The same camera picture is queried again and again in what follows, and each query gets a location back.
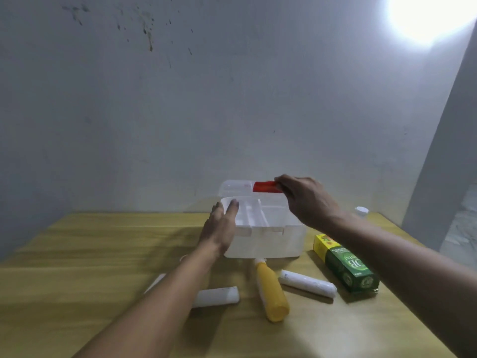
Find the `person's left hand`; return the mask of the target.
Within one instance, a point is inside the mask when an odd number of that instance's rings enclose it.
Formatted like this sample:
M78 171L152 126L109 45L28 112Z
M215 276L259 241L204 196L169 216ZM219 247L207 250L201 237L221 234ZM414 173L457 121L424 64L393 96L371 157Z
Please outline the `person's left hand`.
M198 247L215 259L227 251L235 235L236 225L227 221L226 210L220 201L213 205L199 236Z

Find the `person's left forearm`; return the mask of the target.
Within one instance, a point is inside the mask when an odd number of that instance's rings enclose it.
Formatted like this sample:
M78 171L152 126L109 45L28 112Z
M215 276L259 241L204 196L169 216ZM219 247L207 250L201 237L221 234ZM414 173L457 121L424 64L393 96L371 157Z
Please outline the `person's left forearm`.
M207 240L73 358L167 358L224 246Z

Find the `bright white lamp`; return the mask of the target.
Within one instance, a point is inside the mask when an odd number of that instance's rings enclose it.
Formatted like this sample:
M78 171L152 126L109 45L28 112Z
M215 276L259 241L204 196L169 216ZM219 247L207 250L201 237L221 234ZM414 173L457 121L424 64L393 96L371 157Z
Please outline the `bright white lamp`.
M428 47L477 20L477 0L386 0L386 15L399 37Z

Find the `white bandage roll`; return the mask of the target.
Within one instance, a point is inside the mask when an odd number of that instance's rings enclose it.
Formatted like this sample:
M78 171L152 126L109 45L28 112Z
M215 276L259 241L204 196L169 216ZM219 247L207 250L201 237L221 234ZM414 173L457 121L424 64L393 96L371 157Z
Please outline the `white bandage roll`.
M152 288L154 288L164 277L166 276L166 273L160 274L155 280L146 288L144 291L144 294L147 294Z
M337 287L333 283L288 270L282 270L278 275L278 280L286 286L330 299L334 299L338 293Z
M216 307L237 304L240 301L236 286L200 290L192 304L192 308Z

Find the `green and yellow carton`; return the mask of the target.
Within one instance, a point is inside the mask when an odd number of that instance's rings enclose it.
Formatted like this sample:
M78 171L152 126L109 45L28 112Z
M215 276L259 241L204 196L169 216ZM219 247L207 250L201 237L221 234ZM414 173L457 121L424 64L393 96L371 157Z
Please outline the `green and yellow carton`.
M354 253L325 234L315 235L313 251L351 294L379 291L380 280Z

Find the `yellow bottle with white cap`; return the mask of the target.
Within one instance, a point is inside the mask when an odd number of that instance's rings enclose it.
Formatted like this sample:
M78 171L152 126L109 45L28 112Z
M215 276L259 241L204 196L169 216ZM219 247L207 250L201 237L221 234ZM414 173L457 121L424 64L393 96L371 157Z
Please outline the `yellow bottle with white cap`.
M265 315L272 323L283 321L289 314L289 302L284 294L278 276L266 263L266 259L254 259L259 295Z

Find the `person's right hand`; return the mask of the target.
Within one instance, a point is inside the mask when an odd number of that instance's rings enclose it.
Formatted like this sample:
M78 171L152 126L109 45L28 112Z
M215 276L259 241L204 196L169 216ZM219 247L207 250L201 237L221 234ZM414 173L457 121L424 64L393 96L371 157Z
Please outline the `person's right hand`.
M286 174L276 177L274 181L279 189L286 186L294 192L295 204L288 205L299 221L323 233L333 231L342 210L320 182L310 177L298 178Z

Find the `person's right forearm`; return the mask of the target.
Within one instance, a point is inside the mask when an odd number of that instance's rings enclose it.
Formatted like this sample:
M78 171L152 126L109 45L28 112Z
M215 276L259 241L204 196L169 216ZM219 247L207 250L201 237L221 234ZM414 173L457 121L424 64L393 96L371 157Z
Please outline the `person's right forearm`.
M477 271L351 214L316 229L360 258L453 354L477 358Z

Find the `white plastic storage box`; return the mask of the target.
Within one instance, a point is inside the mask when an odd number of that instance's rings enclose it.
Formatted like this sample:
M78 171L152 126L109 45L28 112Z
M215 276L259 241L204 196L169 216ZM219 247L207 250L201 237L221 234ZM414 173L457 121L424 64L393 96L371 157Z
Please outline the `white plastic storage box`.
M282 193L262 193L247 197L224 197L224 208L236 199L235 235L224 253L226 258L294 258L304 247L307 227L289 210Z

